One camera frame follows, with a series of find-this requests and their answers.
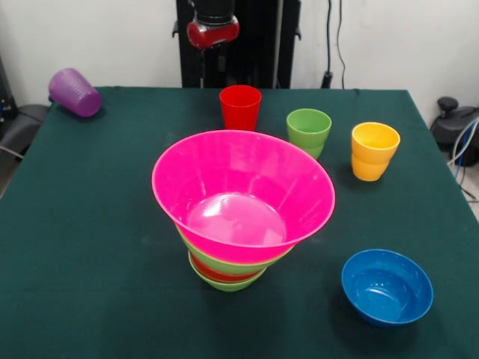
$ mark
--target green tablecloth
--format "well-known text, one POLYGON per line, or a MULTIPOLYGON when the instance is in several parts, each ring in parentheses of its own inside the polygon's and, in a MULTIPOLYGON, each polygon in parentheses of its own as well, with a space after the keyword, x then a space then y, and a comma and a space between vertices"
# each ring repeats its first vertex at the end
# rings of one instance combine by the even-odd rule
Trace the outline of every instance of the green tablecloth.
POLYGON ((216 291, 150 189, 160 153, 222 127, 218 90, 100 88, 77 120, 54 106, 0 201, 1 358, 479 358, 478 224, 405 91, 265 90, 258 131, 285 138, 296 108, 333 126, 321 163, 331 221, 248 289, 216 291), (385 176, 359 182, 350 131, 392 125, 385 176), (389 248, 435 289, 419 322, 379 329, 341 291, 344 261, 389 248))

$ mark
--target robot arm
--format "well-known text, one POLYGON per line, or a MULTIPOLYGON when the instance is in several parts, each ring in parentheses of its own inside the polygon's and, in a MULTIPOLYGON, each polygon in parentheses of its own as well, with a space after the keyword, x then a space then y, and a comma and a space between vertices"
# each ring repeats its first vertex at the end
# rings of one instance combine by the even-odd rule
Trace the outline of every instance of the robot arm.
POLYGON ((190 0, 195 18, 188 24, 189 42, 197 49, 208 49, 235 40, 240 24, 233 15, 234 0, 190 0))

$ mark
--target white wall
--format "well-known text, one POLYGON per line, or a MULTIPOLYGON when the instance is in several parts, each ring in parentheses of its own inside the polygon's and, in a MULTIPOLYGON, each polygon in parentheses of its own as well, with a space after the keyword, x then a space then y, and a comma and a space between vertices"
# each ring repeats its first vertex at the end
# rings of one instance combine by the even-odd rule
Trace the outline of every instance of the white wall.
POLYGON ((0 54, 19 104, 47 101, 53 74, 94 85, 181 86, 175 0, 0 0, 0 54))
MULTIPOLYGON (((303 41, 296 43, 293 86, 320 86, 326 69, 326 0, 302 0, 303 41)), ((333 87, 341 85, 333 0, 333 87)), ((440 96, 479 105, 479 1, 344 0, 341 53, 347 88, 403 88, 423 118, 440 96)))
MULTIPOLYGON (((316 88, 326 69, 327 1, 302 3, 293 86, 316 88)), ((428 122, 441 95, 477 104, 478 13, 476 0, 344 0, 346 86, 408 89, 428 122)), ((48 81, 63 67, 94 85, 180 86, 175 18, 175 0, 1 0, 0 54, 17 102, 46 102, 48 81)))

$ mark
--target purple cup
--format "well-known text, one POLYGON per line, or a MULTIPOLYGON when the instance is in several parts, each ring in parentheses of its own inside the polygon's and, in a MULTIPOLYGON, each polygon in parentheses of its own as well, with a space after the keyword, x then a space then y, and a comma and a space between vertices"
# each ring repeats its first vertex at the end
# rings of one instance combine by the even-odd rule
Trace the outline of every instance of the purple cup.
POLYGON ((91 117, 100 110, 102 97, 75 69, 58 71, 48 86, 50 97, 80 117, 91 117))

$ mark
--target red bowl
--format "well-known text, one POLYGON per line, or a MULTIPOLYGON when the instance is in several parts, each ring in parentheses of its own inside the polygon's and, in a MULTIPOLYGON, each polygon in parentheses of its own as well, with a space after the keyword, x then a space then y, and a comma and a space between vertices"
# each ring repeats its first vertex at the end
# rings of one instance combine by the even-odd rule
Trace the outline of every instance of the red bowl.
POLYGON ((206 278, 214 280, 215 282, 220 283, 238 283, 243 282, 244 280, 248 280, 258 274, 260 271, 256 271, 254 273, 249 274, 226 274, 221 273, 220 271, 215 271, 214 269, 208 267, 206 264, 201 262, 198 258, 196 258, 193 254, 192 261, 195 265, 196 269, 206 278))

